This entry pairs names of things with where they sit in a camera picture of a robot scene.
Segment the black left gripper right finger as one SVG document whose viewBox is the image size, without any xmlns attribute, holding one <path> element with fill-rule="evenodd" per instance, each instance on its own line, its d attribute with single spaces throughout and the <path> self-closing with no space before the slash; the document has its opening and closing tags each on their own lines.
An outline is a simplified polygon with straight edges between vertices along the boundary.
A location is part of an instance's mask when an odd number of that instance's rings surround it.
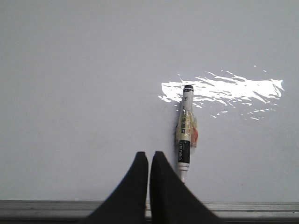
<svg viewBox="0 0 299 224">
<path fill-rule="evenodd" d="M 152 160 L 149 195 L 154 224 L 224 223 L 181 182 L 161 151 Z"/>
</svg>

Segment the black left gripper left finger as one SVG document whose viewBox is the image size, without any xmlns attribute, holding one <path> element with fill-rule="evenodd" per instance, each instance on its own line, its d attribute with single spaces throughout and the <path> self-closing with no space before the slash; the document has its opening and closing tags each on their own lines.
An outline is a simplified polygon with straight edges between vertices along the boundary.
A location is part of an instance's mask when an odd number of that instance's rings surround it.
<svg viewBox="0 0 299 224">
<path fill-rule="evenodd" d="M 143 224 L 149 164 L 145 152 L 137 152 L 128 172 L 112 194 L 81 224 Z"/>
</svg>

